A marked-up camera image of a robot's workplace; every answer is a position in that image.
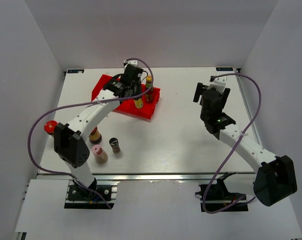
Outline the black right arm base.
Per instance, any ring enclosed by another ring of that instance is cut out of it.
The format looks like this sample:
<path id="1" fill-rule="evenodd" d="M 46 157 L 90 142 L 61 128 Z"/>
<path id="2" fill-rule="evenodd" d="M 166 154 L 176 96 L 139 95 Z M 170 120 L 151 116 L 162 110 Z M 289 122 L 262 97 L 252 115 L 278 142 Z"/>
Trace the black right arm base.
<path id="1" fill-rule="evenodd" d="M 219 178 L 223 178 L 225 176 L 231 175 L 231 173 L 225 173 L 221 176 L 218 176 L 216 180 L 213 181 L 213 184 L 209 188 L 206 200 L 205 207 L 210 212 L 217 211 L 221 208 L 225 208 L 230 204 L 233 204 L 237 199 L 241 198 L 241 193 L 236 192 L 228 192 L 225 187 L 220 184 Z M 195 197 L 200 199 L 200 207 L 201 211 L 204 213 L 203 208 L 203 196 L 204 192 L 210 182 L 209 178 L 200 179 L 199 180 L 199 191 L 195 193 Z M 231 207 L 223 210 L 223 212 L 247 212 L 248 211 L 248 202 L 247 195 L 244 195 L 243 198 L 234 204 Z"/>

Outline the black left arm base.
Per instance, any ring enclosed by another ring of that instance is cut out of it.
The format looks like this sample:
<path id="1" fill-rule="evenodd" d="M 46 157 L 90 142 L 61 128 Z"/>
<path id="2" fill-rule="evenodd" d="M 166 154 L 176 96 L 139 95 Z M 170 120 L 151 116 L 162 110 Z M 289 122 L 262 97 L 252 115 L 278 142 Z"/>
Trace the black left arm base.
<path id="1" fill-rule="evenodd" d="M 107 181 L 101 182 L 96 185 L 95 191 L 98 194 L 81 188 L 74 181 L 69 181 L 64 208 L 77 210 L 112 209 L 117 197 L 117 185 Z"/>

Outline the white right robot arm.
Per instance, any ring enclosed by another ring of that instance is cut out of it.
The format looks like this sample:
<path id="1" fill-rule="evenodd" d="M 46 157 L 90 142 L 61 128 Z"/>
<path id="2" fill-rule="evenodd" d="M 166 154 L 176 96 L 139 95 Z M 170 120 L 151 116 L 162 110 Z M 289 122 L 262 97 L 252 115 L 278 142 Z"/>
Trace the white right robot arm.
<path id="1" fill-rule="evenodd" d="M 230 89 L 224 84 L 211 83 L 208 86 L 198 83 L 193 101 L 201 105 L 200 118 L 208 132 L 235 148 L 253 173 L 226 173 L 217 179 L 208 193 L 224 200 L 236 193 L 251 195 L 269 207 L 297 192 L 293 161 L 286 155 L 280 157 L 263 148 L 243 134 L 235 120 L 223 113 L 229 93 Z"/>

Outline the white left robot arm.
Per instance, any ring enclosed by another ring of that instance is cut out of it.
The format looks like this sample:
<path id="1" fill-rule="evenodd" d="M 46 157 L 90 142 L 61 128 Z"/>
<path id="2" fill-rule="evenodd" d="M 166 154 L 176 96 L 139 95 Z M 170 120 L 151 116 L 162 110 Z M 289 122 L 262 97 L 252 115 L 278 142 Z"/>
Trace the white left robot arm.
<path id="1" fill-rule="evenodd" d="M 97 195 L 97 181 L 87 163 L 90 150 L 86 140 L 111 111 L 123 102 L 141 96 L 142 74 L 137 60 L 124 61 L 124 72 L 111 77 L 91 105 L 66 124 L 58 123 L 54 129 L 54 151 L 68 166 L 84 199 L 91 200 Z"/>

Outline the green-label red sauce bottle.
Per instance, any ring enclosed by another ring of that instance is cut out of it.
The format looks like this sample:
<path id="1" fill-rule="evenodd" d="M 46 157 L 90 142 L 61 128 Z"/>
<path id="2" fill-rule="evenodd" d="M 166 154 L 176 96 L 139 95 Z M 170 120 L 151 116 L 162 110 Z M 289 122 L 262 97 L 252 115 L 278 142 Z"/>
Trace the green-label red sauce bottle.
<path id="1" fill-rule="evenodd" d="M 153 78 L 151 75 L 146 76 L 145 88 L 147 90 L 145 94 L 145 100 L 147 103 L 151 103 L 153 102 L 153 92 L 154 92 Z"/>

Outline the yellow-label dark sauce bottle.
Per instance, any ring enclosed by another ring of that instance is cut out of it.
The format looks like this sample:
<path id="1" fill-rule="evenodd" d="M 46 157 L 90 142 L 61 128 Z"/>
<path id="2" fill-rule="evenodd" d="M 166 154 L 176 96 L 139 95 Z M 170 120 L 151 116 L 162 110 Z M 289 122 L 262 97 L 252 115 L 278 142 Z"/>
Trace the yellow-label dark sauce bottle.
<path id="1" fill-rule="evenodd" d="M 134 105 L 137 109 L 141 109 L 143 107 L 143 100 L 142 98 L 133 99 Z"/>

